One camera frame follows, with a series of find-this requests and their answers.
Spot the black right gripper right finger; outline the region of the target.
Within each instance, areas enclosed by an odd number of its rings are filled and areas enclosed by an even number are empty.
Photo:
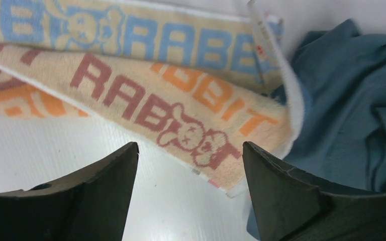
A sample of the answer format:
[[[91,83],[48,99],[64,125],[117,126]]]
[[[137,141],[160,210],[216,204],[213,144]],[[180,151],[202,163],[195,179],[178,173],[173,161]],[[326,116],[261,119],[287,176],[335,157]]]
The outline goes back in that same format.
[[[243,163],[261,240],[386,240],[386,193],[314,176],[253,142]]]

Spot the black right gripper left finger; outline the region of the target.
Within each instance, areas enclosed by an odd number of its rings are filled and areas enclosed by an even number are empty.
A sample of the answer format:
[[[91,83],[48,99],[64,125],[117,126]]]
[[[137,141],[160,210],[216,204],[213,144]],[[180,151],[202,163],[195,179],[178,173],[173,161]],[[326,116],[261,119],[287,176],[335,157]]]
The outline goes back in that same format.
[[[130,142],[61,178],[0,193],[0,240],[121,240],[138,157]]]

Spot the cream rabbit text towel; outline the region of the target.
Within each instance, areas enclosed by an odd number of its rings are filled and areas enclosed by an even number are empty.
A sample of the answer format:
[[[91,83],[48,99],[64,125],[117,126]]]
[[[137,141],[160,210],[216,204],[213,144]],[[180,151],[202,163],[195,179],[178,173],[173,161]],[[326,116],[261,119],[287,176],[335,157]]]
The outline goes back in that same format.
[[[142,135],[229,196],[241,146],[278,158],[304,122],[262,1],[247,18],[146,1],[0,1],[0,114],[95,115]]]

